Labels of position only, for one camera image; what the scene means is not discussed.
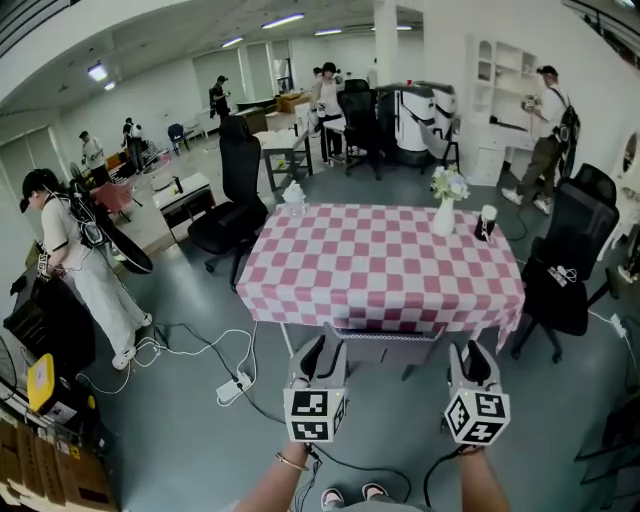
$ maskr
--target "sneaker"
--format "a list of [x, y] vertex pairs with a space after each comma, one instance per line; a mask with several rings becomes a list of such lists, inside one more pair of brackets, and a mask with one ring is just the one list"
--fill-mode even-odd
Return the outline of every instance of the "sneaker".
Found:
[[362, 496], [366, 501], [369, 501], [371, 498], [379, 494], [382, 494], [383, 496], [389, 496], [389, 493], [387, 492], [387, 490], [381, 485], [369, 483], [369, 484], [365, 484], [362, 487]]
[[533, 202], [533, 204], [545, 215], [549, 215], [551, 213], [551, 198], [540, 196]]
[[502, 195], [513, 204], [520, 206], [522, 204], [522, 196], [516, 192], [516, 189], [503, 188]]
[[144, 314], [144, 320], [140, 324], [138, 329], [142, 329], [143, 327], [149, 327], [153, 323], [153, 315], [151, 313]]
[[136, 348], [131, 347], [120, 354], [116, 354], [111, 360], [111, 364], [116, 370], [124, 370], [131, 360], [136, 356]]
[[637, 280], [637, 277], [632, 276], [631, 273], [622, 265], [618, 265], [618, 274], [620, 274], [620, 276], [622, 276], [622, 279], [624, 279], [629, 284], [633, 284]]
[[337, 508], [344, 508], [344, 498], [340, 491], [335, 488], [324, 491], [320, 497], [320, 506], [323, 512], [336, 508], [336, 505], [338, 505]]

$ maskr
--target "white pants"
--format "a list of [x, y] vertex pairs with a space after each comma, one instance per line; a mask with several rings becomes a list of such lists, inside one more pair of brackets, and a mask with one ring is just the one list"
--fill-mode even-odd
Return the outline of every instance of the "white pants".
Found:
[[93, 250], [80, 270], [71, 275], [91, 316], [102, 327], [114, 352], [121, 354], [133, 346], [145, 314], [97, 251]]

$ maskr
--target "pink chair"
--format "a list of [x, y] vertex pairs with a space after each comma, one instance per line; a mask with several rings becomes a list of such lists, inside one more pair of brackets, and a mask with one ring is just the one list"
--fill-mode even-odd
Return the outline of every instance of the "pink chair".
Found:
[[100, 188], [93, 189], [91, 195], [95, 198], [96, 203], [104, 205], [111, 213], [120, 214], [129, 222], [129, 217], [124, 214], [124, 208], [135, 202], [138, 206], [142, 206], [131, 193], [131, 183], [125, 180], [117, 185], [114, 183], [105, 183]]

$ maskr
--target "person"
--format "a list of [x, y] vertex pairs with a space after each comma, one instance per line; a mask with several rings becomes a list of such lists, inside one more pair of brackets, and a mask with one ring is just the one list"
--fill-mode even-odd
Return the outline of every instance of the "person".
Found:
[[104, 148], [96, 137], [91, 137], [86, 130], [80, 134], [82, 141], [82, 165], [87, 165], [97, 187], [111, 183], [109, 171], [104, 163]]
[[218, 81], [209, 90], [209, 102], [211, 104], [211, 110], [215, 109], [215, 112], [220, 116], [220, 123], [229, 116], [229, 106], [227, 105], [227, 97], [231, 96], [231, 93], [225, 94], [222, 90], [222, 85], [227, 81], [224, 75], [218, 77]]
[[42, 212], [48, 273], [66, 272], [73, 278], [91, 316], [111, 342], [113, 367], [124, 370], [136, 354], [135, 332], [151, 325], [153, 318], [138, 307], [100, 252], [82, 244], [69, 199], [60, 191], [49, 169], [31, 171], [22, 183], [23, 198]]
[[373, 59], [373, 66], [367, 71], [367, 82], [372, 89], [378, 87], [378, 59]]
[[336, 65], [326, 62], [322, 66], [322, 76], [313, 86], [311, 92], [311, 110], [318, 112], [320, 122], [320, 146], [322, 160], [328, 160], [330, 154], [342, 153], [342, 135], [333, 130], [325, 130], [324, 123], [342, 117], [342, 110], [338, 105], [338, 92], [344, 89], [344, 83], [338, 85], [334, 79]]
[[[308, 452], [302, 443], [289, 443], [276, 455], [276, 461], [234, 512], [287, 512], [294, 497], [298, 480], [306, 467]], [[508, 512], [507, 501], [491, 470], [482, 448], [470, 447], [459, 459], [463, 512]], [[362, 488], [364, 501], [347, 506], [336, 488], [322, 493], [322, 512], [345, 509], [349, 512], [418, 512], [429, 511], [397, 503], [379, 484], [369, 483]]]
[[133, 119], [127, 117], [122, 127], [124, 140], [122, 147], [129, 148], [131, 161], [139, 174], [144, 170], [144, 158], [142, 157], [142, 126], [133, 124]]
[[522, 182], [515, 189], [503, 188], [502, 195], [512, 203], [521, 205], [524, 196], [533, 190], [537, 179], [544, 176], [544, 195], [538, 197], [534, 204], [549, 215], [556, 166], [562, 156], [560, 139], [556, 131], [569, 103], [560, 90], [558, 72], [555, 68], [543, 66], [537, 72], [541, 75], [545, 86], [541, 96], [541, 105], [540, 108], [525, 107], [525, 111], [540, 118], [540, 138], [533, 148], [531, 163]]

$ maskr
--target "fluorescent light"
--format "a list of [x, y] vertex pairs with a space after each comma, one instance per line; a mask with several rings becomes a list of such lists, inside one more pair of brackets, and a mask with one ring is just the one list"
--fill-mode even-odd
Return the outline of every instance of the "fluorescent light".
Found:
[[300, 20], [304, 18], [304, 14], [293, 14], [291, 16], [288, 16], [286, 18], [282, 18], [276, 21], [272, 21], [271, 23], [265, 23], [264, 25], [262, 25], [262, 28], [273, 28], [273, 27], [277, 27], [279, 25], [283, 25], [285, 23], [289, 23], [290, 21], [296, 21], [296, 20]]
[[332, 28], [329, 30], [318, 30], [314, 35], [315, 36], [328, 36], [329, 34], [339, 34], [342, 32], [342, 29]]
[[92, 68], [89, 68], [89, 76], [93, 78], [96, 82], [104, 80], [107, 78], [107, 72], [102, 66], [102, 64], [96, 64]]
[[223, 48], [226, 48], [227, 46], [231, 46], [232, 44], [236, 44], [239, 43], [240, 41], [242, 41], [242, 37], [236, 37], [235, 39], [232, 39], [231, 41], [227, 41], [226, 43], [224, 43], [222, 45]]
[[413, 27], [410, 27], [409, 25], [398, 25], [396, 30], [413, 30]]

